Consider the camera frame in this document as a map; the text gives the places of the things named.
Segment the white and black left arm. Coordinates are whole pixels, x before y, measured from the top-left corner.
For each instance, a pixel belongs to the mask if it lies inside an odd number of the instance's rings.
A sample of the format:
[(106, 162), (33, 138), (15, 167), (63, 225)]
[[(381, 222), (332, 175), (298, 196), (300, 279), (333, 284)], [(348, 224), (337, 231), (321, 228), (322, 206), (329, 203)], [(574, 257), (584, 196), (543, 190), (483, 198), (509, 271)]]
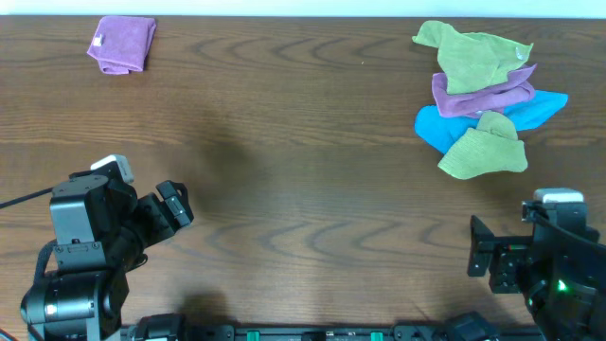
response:
[(49, 189), (55, 240), (40, 251), (21, 315), (32, 340), (494, 340), (478, 313), (439, 326), (264, 328), (189, 326), (181, 314), (158, 314), (125, 326), (127, 275), (146, 249), (193, 221), (187, 187), (170, 180), (137, 195), (132, 174), (116, 161), (76, 172)]

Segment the purple microfiber cloth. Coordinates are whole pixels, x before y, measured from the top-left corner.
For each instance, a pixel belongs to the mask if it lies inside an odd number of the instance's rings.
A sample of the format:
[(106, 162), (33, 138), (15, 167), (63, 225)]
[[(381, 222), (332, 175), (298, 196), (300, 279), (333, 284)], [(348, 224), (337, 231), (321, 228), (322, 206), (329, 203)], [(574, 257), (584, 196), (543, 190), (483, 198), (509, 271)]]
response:
[[(87, 54), (98, 62), (104, 74), (142, 72), (155, 30), (153, 18), (104, 16), (98, 22)], [(102, 46), (93, 46), (98, 36), (103, 37)]]

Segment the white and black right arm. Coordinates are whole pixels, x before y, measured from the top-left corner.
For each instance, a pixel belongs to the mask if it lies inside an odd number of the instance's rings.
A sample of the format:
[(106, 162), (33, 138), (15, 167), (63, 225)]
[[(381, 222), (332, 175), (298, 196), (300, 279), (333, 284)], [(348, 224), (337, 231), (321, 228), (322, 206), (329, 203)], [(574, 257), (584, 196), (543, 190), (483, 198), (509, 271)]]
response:
[(491, 290), (521, 294), (546, 340), (605, 338), (605, 246), (584, 203), (526, 201), (532, 234), (495, 245)]

